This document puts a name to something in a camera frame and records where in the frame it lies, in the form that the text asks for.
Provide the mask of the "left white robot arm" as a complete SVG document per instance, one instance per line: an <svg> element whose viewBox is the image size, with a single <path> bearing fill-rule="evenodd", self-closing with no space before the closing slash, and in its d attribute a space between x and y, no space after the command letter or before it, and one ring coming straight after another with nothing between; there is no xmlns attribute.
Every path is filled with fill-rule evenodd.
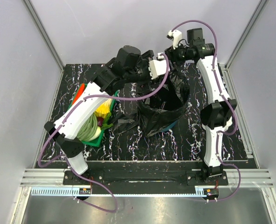
<svg viewBox="0 0 276 224"><path fill-rule="evenodd" d="M116 57L87 78L88 84L84 92L69 110L55 122L48 121L44 125L44 129L61 148L69 166L75 171L73 179L78 184L85 184L90 178L83 156L84 144L77 136L80 128L105 102L107 96L113 96L127 83L150 81L149 62L153 57L152 50L141 53L138 48L129 45L120 48Z"/></svg>

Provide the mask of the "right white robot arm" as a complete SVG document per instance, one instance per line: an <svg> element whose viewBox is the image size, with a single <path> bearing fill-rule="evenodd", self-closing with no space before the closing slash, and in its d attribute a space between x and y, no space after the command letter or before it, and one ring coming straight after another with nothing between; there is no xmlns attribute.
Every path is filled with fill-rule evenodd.
<svg viewBox="0 0 276 224"><path fill-rule="evenodd" d="M166 54L173 66L192 60L205 84L208 104L201 110L200 120L206 132L206 146L200 177L203 183L210 185L223 175L222 138L233 124L237 102L230 98L222 83L217 65L217 45L205 42L201 28L187 31L185 45L181 44L179 30L170 30L167 37L172 40L172 46L166 49Z"/></svg>

